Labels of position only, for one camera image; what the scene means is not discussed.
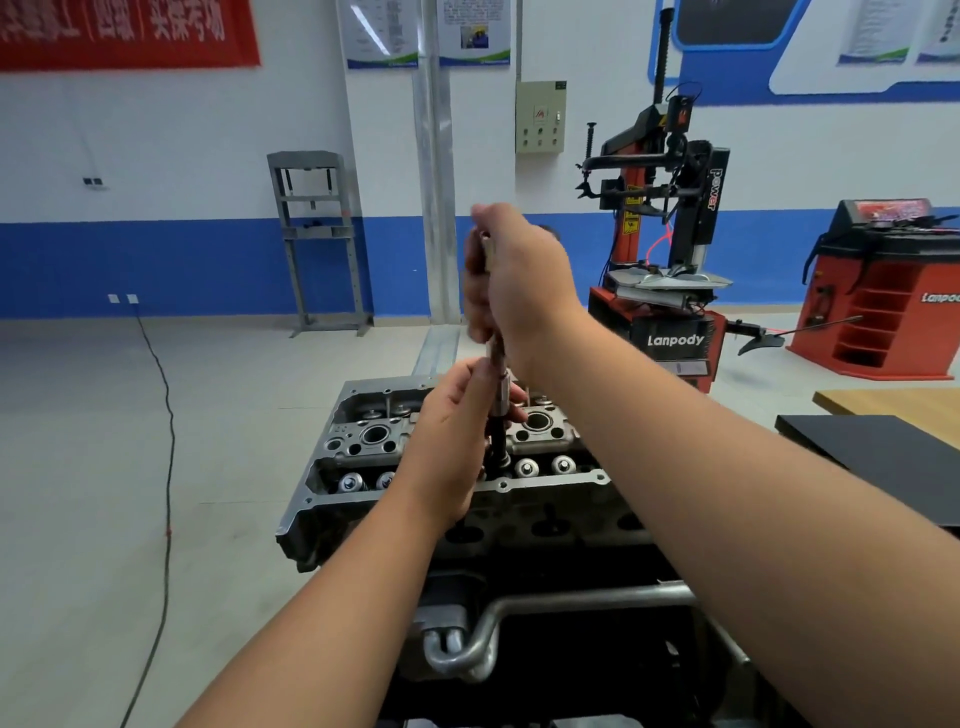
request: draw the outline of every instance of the hand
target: hand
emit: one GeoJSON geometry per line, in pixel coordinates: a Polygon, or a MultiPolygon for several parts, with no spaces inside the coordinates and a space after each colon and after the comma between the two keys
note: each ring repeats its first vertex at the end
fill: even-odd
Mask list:
{"type": "Polygon", "coordinates": [[[550,232],[531,225],[505,203],[474,205],[476,228],[466,243],[464,309],[470,338],[503,334],[511,367],[530,383],[533,359],[544,335],[583,313],[564,247],[550,232]],[[480,231],[490,234],[495,253],[486,261],[480,231]]]}
{"type": "MultiPolygon", "coordinates": [[[[490,360],[458,361],[427,395],[413,436],[400,459],[390,493],[403,492],[425,510],[429,520],[446,530],[467,512],[473,485],[483,463],[484,429],[497,388],[490,360]]],[[[526,394],[511,386],[514,422],[526,420],[516,402],[526,394]]]]}

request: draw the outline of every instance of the switch panel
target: switch panel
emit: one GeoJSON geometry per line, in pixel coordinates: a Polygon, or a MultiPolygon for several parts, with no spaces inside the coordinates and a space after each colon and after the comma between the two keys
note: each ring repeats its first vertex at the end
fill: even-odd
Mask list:
{"type": "Polygon", "coordinates": [[[516,153],[557,155],[564,150],[566,81],[516,85],[516,153]]]}

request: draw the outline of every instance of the forearm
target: forearm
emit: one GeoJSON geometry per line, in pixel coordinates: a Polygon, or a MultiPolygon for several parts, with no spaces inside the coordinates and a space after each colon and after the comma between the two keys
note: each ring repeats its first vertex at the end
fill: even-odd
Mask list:
{"type": "Polygon", "coordinates": [[[586,314],[545,338],[538,384],[708,611],[808,718],[953,720],[950,536],[693,391],[586,314]]]}
{"type": "Polygon", "coordinates": [[[439,532],[395,480],[180,728],[373,725],[439,532]]]}

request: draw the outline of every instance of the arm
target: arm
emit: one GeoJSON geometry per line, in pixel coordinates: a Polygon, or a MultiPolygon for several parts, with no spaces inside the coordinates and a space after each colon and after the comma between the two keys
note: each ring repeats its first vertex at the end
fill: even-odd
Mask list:
{"type": "Polygon", "coordinates": [[[482,276],[471,241],[472,335],[502,329],[515,370],[563,408],[765,676],[815,725],[955,724],[960,544],[600,327],[563,250],[515,210],[474,217],[496,253],[482,276]],[[526,285],[536,270],[549,280],[526,285]]]}
{"type": "Polygon", "coordinates": [[[179,728],[373,725],[434,545],[467,511],[496,385],[485,359],[450,370],[426,398],[390,489],[179,728]]]}

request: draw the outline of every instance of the screwdriver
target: screwdriver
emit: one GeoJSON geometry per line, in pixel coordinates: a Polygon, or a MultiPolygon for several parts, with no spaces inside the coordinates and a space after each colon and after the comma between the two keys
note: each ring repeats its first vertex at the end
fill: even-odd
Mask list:
{"type": "MultiPolygon", "coordinates": [[[[494,255],[493,239],[486,232],[480,233],[480,242],[483,245],[484,267],[487,273],[491,269],[491,259],[494,255]]],[[[507,413],[510,411],[510,375],[507,372],[507,361],[503,347],[503,336],[495,331],[487,342],[487,358],[499,375],[496,395],[487,418],[487,434],[490,436],[490,450],[484,458],[484,470],[492,475],[498,470],[510,467],[510,455],[507,454],[507,413]]]]}

